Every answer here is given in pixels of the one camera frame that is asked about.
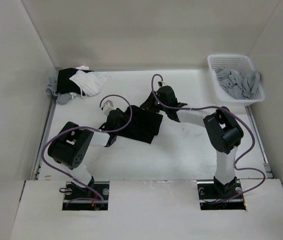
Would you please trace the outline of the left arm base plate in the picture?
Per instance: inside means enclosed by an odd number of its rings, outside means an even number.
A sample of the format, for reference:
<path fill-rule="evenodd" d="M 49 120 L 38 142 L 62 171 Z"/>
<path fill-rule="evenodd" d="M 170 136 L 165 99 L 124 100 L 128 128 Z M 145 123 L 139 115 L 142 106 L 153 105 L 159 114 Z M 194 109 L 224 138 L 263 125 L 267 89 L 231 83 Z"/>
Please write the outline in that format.
<path fill-rule="evenodd" d="M 97 181 L 90 185 L 94 190 L 67 182 L 59 189 L 63 194 L 63 211 L 107 211 L 110 196 L 110 182 Z"/>

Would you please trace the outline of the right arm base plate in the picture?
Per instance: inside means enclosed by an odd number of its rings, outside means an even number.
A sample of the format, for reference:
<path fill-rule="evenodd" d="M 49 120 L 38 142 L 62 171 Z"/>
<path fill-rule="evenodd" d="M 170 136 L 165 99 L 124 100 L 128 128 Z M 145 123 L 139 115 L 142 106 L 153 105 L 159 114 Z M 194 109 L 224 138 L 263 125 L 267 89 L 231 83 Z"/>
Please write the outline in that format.
<path fill-rule="evenodd" d="M 236 184 L 224 195 L 217 192 L 213 181 L 198 181 L 197 189 L 199 206 L 203 211 L 246 210 L 243 195 L 230 199 L 242 192 L 242 186 L 239 180 L 237 180 Z"/>

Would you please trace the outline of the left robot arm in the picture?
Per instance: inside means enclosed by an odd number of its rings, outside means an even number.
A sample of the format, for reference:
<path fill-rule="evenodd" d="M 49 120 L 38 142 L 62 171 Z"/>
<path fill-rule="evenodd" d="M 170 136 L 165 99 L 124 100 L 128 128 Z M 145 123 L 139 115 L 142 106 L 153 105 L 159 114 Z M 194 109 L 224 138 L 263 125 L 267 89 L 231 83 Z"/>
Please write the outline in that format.
<path fill-rule="evenodd" d="M 58 135 L 48 142 L 48 156 L 63 167 L 57 171 L 71 179 L 66 190 L 72 195 L 77 193 L 85 200 L 96 192 L 94 177 L 83 163 L 89 146 L 110 147 L 117 140 L 118 133 L 128 127 L 133 117 L 131 106 L 127 108 L 128 117 L 124 117 L 119 108 L 103 107 L 102 110 L 107 114 L 107 120 L 101 128 L 79 126 L 68 121 Z"/>

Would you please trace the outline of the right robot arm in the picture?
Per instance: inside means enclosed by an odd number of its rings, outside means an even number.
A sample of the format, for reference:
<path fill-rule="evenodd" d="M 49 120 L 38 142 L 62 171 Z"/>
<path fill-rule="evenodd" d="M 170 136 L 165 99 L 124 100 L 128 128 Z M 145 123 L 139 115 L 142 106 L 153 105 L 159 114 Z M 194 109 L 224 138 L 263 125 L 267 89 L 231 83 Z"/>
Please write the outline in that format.
<path fill-rule="evenodd" d="M 213 192 L 219 198 L 225 198 L 232 192 L 237 181 L 234 162 L 244 132 L 227 107 L 195 110 L 187 103 L 179 102 L 174 90 L 167 85 L 151 93 L 140 107 L 154 113 L 163 111 L 175 122 L 205 128 L 216 150 Z"/>

